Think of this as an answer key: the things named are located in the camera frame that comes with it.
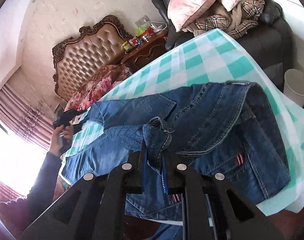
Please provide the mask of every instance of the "window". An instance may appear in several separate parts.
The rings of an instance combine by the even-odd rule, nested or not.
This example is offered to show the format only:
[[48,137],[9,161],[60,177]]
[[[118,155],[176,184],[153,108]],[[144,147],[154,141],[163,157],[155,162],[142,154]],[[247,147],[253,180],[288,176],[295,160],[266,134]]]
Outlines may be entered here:
[[0,181],[27,195],[44,158],[41,147],[27,143],[0,121]]

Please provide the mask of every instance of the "checkered tablecloth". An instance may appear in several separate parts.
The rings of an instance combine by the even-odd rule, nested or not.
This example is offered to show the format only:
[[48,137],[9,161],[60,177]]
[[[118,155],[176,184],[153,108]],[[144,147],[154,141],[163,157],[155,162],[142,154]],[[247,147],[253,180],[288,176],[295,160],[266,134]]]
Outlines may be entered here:
[[[192,84],[227,80],[252,81],[263,87],[286,149],[291,182],[258,207],[264,214],[270,215],[295,201],[304,205],[304,109],[277,90],[245,49],[221,30],[212,30],[167,52],[101,100],[136,98]],[[75,155],[102,133],[100,125],[87,122],[83,130],[74,136],[72,148],[65,156]]]

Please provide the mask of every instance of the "sofa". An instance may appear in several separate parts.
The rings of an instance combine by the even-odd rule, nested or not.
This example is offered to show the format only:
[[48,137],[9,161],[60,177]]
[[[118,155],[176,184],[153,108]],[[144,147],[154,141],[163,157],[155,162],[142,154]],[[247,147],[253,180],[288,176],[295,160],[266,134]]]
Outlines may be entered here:
[[[170,0],[151,1],[167,24],[165,46],[168,51],[194,37],[191,32],[176,32],[167,17]],[[259,25],[237,39],[237,42],[255,59],[276,87],[283,91],[284,73],[293,68],[293,45],[291,29],[282,17],[281,6],[272,0],[265,0]]]

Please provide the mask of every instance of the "silver screw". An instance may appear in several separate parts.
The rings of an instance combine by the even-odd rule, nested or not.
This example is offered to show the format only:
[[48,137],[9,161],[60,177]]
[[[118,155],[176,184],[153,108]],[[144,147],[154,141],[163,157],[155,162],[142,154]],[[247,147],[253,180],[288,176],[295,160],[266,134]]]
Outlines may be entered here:
[[124,163],[123,165],[122,165],[122,169],[123,170],[130,170],[132,168],[132,164],[131,163]]
[[217,180],[223,180],[225,178],[224,174],[222,173],[217,173],[214,176]]
[[186,165],[185,164],[179,164],[176,166],[178,170],[180,171],[185,171],[186,170]]
[[94,178],[94,175],[92,173],[87,173],[83,176],[83,179],[85,180],[91,180]]

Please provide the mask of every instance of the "nightstand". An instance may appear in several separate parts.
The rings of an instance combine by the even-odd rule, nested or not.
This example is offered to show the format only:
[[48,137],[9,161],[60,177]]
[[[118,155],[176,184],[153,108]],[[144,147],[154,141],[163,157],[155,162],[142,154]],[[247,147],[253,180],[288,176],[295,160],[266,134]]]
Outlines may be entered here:
[[121,60],[133,73],[140,70],[159,56],[166,53],[165,43],[167,39],[167,30],[161,31],[151,36],[149,42],[143,42],[135,49],[130,51]]

